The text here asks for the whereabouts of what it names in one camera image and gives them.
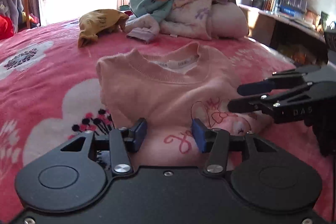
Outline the pink sweatshirt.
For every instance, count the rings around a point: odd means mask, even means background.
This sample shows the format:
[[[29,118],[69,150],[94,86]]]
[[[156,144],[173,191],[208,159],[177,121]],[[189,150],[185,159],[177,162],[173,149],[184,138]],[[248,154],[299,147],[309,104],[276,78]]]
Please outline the pink sweatshirt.
[[[238,98],[240,81],[230,61],[217,49],[190,43],[164,56],[138,50],[101,58],[96,65],[101,101],[114,125],[147,121],[147,134],[134,166],[196,166],[207,157],[198,150],[191,124],[232,135],[259,133],[271,123],[261,112],[235,114],[228,102]]]

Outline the cluttered desk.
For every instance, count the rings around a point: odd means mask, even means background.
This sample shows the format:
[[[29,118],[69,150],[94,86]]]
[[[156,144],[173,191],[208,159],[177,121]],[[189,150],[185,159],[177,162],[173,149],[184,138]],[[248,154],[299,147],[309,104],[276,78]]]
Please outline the cluttered desk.
[[[329,47],[321,16],[306,0],[236,0],[246,17],[248,36],[289,57],[297,65],[325,64]]]

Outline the pink floral bed blanket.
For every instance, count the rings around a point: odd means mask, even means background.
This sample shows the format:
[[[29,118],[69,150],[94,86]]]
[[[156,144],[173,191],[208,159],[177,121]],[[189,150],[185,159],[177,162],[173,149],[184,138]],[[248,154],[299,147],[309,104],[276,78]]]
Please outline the pink floral bed blanket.
[[[1,40],[1,221],[11,221],[20,211],[21,202],[14,189],[17,172],[29,162],[72,138],[74,125],[88,114],[98,117],[105,107],[100,100],[96,63],[100,57],[127,53],[163,55],[197,42],[221,51],[233,67],[239,82],[261,80],[273,71],[291,69],[293,64],[275,50],[251,39],[192,40],[159,35],[150,44],[129,39],[123,33],[102,36],[97,44],[77,47],[79,24],[56,23],[22,31]],[[322,177],[323,189],[314,209],[326,220],[332,211],[332,159],[323,157],[311,128],[303,122],[272,124],[261,134],[310,164]],[[155,165],[195,165],[194,149],[187,152],[190,136],[163,143]]]

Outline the white purple floral garment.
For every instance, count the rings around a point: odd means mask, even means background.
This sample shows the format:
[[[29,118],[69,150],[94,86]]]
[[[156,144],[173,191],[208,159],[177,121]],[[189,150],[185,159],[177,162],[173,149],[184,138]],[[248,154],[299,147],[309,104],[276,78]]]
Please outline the white purple floral garment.
[[[140,17],[132,15],[123,31],[146,43],[159,33],[211,40],[211,6],[217,3],[225,5],[235,3],[235,0],[174,0],[168,16],[161,23],[149,13]]]

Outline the small yellow brown garment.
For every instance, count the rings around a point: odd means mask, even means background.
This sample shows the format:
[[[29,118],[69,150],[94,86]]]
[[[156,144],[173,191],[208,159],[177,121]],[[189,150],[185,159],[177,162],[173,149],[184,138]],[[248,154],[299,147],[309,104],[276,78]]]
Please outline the small yellow brown garment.
[[[79,19],[79,48],[86,47],[98,41],[98,36],[106,32],[123,30],[129,16],[114,9],[95,10],[84,14]]]

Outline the red garment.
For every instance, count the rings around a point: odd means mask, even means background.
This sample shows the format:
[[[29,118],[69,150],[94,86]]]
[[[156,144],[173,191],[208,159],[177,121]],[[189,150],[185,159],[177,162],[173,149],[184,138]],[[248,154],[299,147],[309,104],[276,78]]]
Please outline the red garment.
[[[11,19],[0,15],[0,39],[8,39],[14,36],[14,27]]]

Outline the grey cloth on chair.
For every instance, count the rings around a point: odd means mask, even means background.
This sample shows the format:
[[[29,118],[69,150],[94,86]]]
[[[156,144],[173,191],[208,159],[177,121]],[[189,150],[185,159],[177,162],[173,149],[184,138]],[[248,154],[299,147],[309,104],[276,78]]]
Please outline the grey cloth on chair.
[[[1,0],[1,15],[11,19],[15,34],[18,32],[19,18],[22,16],[22,12],[22,0]]]

